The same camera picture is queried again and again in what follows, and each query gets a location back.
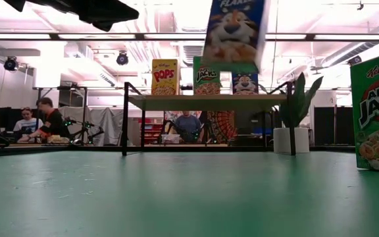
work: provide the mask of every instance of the woman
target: woman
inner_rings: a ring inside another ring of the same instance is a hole
[[[13,131],[22,131],[23,134],[32,134],[36,131],[36,118],[33,116],[32,109],[29,107],[21,108],[22,120],[16,122]],[[43,126],[42,120],[39,119],[38,128]]]

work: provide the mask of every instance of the man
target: man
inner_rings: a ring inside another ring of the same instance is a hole
[[[52,135],[60,137],[69,137],[68,128],[64,125],[64,119],[61,113],[53,108],[53,102],[48,97],[43,97],[38,101],[38,109],[45,114],[45,124],[34,133],[19,139],[19,142],[27,142],[31,138],[41,136],[48,138]]]
[[[194,141],[193,133],[201,131],[201,123],[200,120],[191,115],[189,111],[182,111],[182,115],[179,116],[176,121],[175,125],[180,129],[183,130],[184,133],[181,134],[181,137],[184,141]],[[197,138],[197,141],[201,141],[201,137],[199,136]]]

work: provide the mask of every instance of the cereal box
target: cereal box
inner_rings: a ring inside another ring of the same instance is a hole
[[[232,91],[234,95],[257,95],[258,74],[232,73]]]
[[[218,71],[259,73],[270,0],[213,0],[203,60]]]
[[[201,57],[194,57],[194,95],[219,95],[220,73],[201,63]]]
[[[176,95],[179,92],[179,68],[176,59],[153,59],[152,95]]]
[[[357,166],[379,170],[379,57],[351,67]]]

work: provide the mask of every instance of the shelf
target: shelf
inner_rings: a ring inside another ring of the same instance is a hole
[[[264,111],[286,95],[130,95],[130,103],[145,111]]]

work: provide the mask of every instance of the ceiling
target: ceiling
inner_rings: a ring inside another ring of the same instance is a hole
[[[140,12],[138,20],[114,25],[111,32],[205,32],[212,0],[127,0],[122,1]],[[379,0],[362,0],[364,7],[357,10],[359,0],[271,0],[268,19],[269,33],[379,33]],[[0,0],[0,32],[64,32],[98,33],[90,24],[78,20],[73,14],[63,14],[49,7],[28,3],[18,13]],[[201,55],[203,42],[196,41],[87,41],[70,42],[72,48],[86,50],[91,59],[64,59],[63,80],[77,81],[88,86],[107,86],[99,72],[112,76],[115,83],[130,81],[135,86],[149,87],[152,59],[177,58],[180,60],[182,84],[192,83],[192,57]],[[44,49],[50,42],[0,41],[1,49]],[[307,83],[325,75],[322,87],[348,87],[349,68],[335,65],[318,71],[323,59],[339,57],[355,44],[348,42],[273,42],[268,41],[263,54],[260,81],[264,86],[276,86],[304,71]],[[127,51],[129,63],[119,66],[115,62],[120,51]],[[365,59],[379,54],[379,45],[361,53]],[[39,57],[19,57],[30,66],[39,63]],[[222,74],[222,85],[229,88],[229,75]]]

